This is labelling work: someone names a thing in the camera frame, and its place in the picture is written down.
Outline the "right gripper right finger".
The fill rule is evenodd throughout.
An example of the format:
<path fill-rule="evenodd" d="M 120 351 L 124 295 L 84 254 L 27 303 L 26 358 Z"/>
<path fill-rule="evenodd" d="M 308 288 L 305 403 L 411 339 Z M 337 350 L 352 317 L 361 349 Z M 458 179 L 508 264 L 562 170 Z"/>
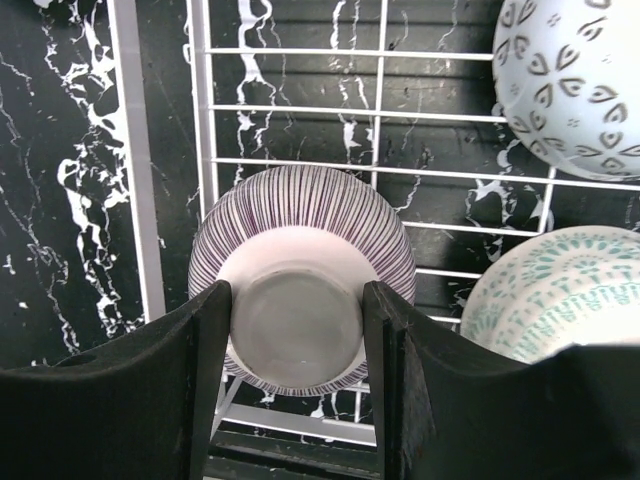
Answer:
<path fill-rule="evenodd" d="M 578 346 L 526 365 L 423 315 L 388 285 L 362 300 L 385 479 L 635 479 L 639 350 Z"/>

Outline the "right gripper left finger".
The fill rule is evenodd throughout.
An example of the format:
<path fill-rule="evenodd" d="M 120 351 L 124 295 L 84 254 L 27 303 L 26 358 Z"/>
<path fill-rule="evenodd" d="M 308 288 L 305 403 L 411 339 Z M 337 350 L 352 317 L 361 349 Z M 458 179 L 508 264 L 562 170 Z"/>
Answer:
<path fill-rule="evenodd" d="M 200 479 L 230 331 L 230 285 L 53 366 L 1 373 L 5 479 Z"/>

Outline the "green patterned white bowl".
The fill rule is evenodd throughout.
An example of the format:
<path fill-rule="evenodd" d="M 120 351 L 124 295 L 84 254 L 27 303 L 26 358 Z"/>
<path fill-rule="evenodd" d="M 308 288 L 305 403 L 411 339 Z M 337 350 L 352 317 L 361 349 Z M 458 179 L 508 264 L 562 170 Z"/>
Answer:
<path fill-rule="evenodd" d="M 638 233 L 590 225 L 525 241 L 476 282 L 461 334 L 526 364 L 574 345 L 638 344 Z"/>

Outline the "purple striped bowl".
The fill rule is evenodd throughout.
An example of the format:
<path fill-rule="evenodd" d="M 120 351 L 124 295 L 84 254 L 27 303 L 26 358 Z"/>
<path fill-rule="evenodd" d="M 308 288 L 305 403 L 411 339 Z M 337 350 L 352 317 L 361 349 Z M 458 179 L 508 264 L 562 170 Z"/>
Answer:
<path fill-rule="evenodd" d="M 297 397 L 366 378 L 368 282 L 416 295 L 412 247 L 392 206 L 356 177 L 313 165 L 257 173 L 212 207 L 193 242 L 188 291 L 217 280 L 232 291 L 225 370 Z"/>

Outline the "red white patterned bowl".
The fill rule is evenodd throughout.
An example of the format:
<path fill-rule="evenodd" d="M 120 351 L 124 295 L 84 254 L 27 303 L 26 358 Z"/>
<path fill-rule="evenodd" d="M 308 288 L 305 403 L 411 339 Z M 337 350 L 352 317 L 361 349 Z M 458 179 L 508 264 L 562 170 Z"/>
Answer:
<path fill-rule="evenodd" d="M 589 180 L 638 180 L 638 1 L 505 1 L 492 73 L 533 155 Z"/>

